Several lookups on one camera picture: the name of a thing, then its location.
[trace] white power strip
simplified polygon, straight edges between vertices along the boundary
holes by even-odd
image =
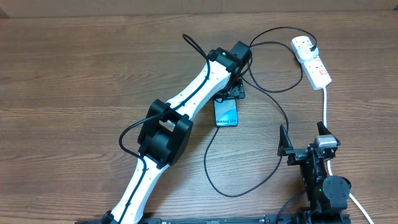
[[[309,48],[313,46],[308,37],[296,37],[290,44],[296,54],[297,60],[302,64],[304,72],[314,90],[320,90],[331,83],[330,75],[322,63],[321,58],[318,56],[318,47],[314,51],[316,54],[312,54],[313,57],[305,54],[305,52],[311,53]]]

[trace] robotic arm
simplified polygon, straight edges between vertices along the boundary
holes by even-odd
[[[140,221],[145,204],[159,177],[169,166],[178,161],[187,147],[196,114],[216,93],[228,98],[239,98],[241,96],[240,92],[233,94],[230,90],[234,87],[240,87],[241,82],[238,81],[238,78],[250,57],[249,47],[242,42],[238,42],[230,52],[221,48],[212,50],[208,55],[210,60],[209,78],[183,106],[173,110],[203,83],[209,69],[207,65],[203,67],[191,84],[177,96],[169,99],[166,103],[160,100],[153,102],[147,118],[164,111],[172,111],[164,117],[148,121],[142,126],[138,137],[138,143],[141,145],[138,151],[140,155],[144,156],[147,164],[144,178],[132,195],[144,168],[142,161],[138,160],[137,168],[122,199],[111,211],[105,214],[102,224],[137,224]],[[172,123],[174,130],[168,130],[161,125],[160,121]]]

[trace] electrical socket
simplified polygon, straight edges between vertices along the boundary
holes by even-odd
[[[310,38],[307,36],[299,36],[295,37],[291,41],[291,46],[296,54],[297,60],[300,63],[304,63],[311,59],[314,59],[319,55],[318,47],[315,50],[311,51],[313,44],[311,43]]]
[[[328,70],[325,68],[319,56],[302,63],[302,66],[314,90],[320,90],[331,83]]]

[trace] power plug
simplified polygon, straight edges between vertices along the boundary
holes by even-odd
[[[311,40],[306,36],[295,37],[292,39],[290,44],[293,47],[297,60],[300,63],[314,59],[319,55],[318,47],[315,47],[315,50],[311,51],[313,45]]]
[[[293,48],[293,51],[296,54],[297,60],[302,64],[304,72],[314,90],[320,90],[324,86],[327,86],[329,83],[331,83],[330,75],[327,69],[325,68],[324,64],[322,63],[321,58],[318,55],[310,58],[310,54],[305,54],[307,59],[304,60],[303,58],[301,58],[302,57],[300,56],[300,52],[302,52],[301,49],[303,47],[305,47],[305,49],[309,49],[313,46],[311,40],[308,37],[306,36],[296,37],[291,41],[290,44]]]

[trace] wood grain surface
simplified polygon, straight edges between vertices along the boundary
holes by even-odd
[[[398,0],[1,0],[11,18],[392,10]]]
[[[136,159],[118,146],[121,131],[142,119],[156,99],[166,101],[196,77],[201,56],[230,49],[277,26],[312,32],[332,76],[328,126],[342,142],[334,174],[375,223],[398,219],[398,13],[288,12],[202,16],[84,17],[0,20],[0,223],[73,223],[100,218],[121,198]],[[295,30],[260,40],[288,44]],[[299,79],[293,56],[278,45],[253,48],[253,71],[265,88]],[[274,169],[279,126],[272,101],[246,85],[239,126],[219,131],[208,171],[222,191],[243,192]],[[317,135],[322,91],[307,78],[273,96],[290,121],[295,147]],[[145,212],[160,218],[259,216],[277,213],[303,189],[299,167],[283,163],[263,186],[240,198],[218,195],[203,170],[214,131],[213,105],[195,118],[187,150],[160,178]],[[139,129],[125,138],[137,150]],[[301,202],[292,204],[294,212]],[[349,200],[346,213],[365,223]]]

